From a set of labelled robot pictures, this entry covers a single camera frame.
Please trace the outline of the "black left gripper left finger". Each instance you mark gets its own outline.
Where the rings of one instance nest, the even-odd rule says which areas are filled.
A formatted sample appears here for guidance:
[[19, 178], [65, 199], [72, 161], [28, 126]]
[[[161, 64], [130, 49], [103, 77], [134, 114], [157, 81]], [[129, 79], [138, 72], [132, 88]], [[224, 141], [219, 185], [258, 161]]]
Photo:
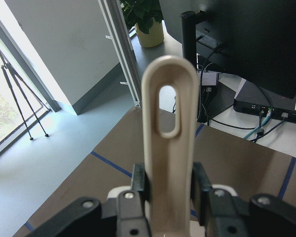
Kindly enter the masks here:
[[131, 188], [101, 203], [80, 197], [31, 231], [30, 237], [150, 237], [144, 211], [145, 165], [133, 167]]

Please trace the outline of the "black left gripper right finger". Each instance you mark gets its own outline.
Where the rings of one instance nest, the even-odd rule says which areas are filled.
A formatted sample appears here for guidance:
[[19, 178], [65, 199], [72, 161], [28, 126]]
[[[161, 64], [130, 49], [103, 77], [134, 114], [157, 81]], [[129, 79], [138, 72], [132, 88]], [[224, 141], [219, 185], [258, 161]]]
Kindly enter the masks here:
[[296, 237], [296, 207], [266, 193], [246, 202], [214, 188], [199, 162], [192, 165], [192, 203], [207, 237]]

